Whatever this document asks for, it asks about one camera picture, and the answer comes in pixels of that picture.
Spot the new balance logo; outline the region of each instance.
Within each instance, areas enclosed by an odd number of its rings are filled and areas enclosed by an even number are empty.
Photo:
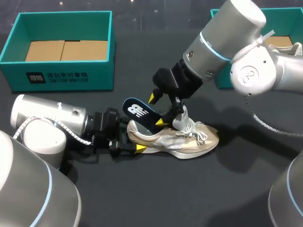
[[[146,110],[143,110],[143,108],[138,106],[137,104],[133,104],[131,107],[128,107],[127,110],[132,114],[135,114],[137,117],[142,117],[148,114]]]

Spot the sneaker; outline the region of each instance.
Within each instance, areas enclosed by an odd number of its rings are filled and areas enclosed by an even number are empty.
[[[174,130],[164,128],[156,134],[147,129],[140,129],[140,125],[131,120],[127,126],[129,139],[139,145],[146,146],[140,153],[168,152],[180,159],[201,156],[214,149],[219,142],[217,130],[201,122],[194,122],[185,112],[176,118],[173,126],[181,127]]]
[[[273,52],[278,52],[278,53],[283,53],[293,56],[301,56],[301,57],[303,56],[303,49],[301,43],[295,43],[293,46],[288,46],[288,47],[278,47],[270,44],[269,48]]]

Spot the open cardboard box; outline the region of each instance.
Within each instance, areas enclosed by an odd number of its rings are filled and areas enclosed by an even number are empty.
[[[19,13],[0,55],[13,91],[111,90],[111,11]]]
[[[266,44],[279,47],[291,46],[299,42],[303,44],[303,9],[302,8],[268,8],[261,9],[266,17],[266,25],[262,35],[274,30],[275,34],[269,37]],[[218,9],[211,10],[214,17]],[[228,64],[216,77],[218,88],[232,88],[230,80],[231,64]]]
[[[107,41],[32,41],[25,61],[106,60]]]

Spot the teal box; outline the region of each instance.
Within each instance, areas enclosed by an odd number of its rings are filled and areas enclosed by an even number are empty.
[[[292,43],[303,44],[303,10],[302,8],[267,8],[261,9],[266,16],[266,25],[262,35],[274,30],[273,36],[289,36]],[[210,10],[213,18],[218,9]],[[218,88],[232,88],[230,80],[231,64],[228,64],[216,77]]]
[[[107,59],[25,61],[31,41],[49,40],[107,41]],[[111,90],[115,50],[111,11],[19,13],[0,55],[0,69],[12,91]]]

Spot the black insole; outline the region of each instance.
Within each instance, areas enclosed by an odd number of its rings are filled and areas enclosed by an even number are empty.
[[[162,116],[137,98],[126,99],[122,109],[129,118],[147,128],[152,134],[156,134],[164,128],[164,126],[156,125]]]

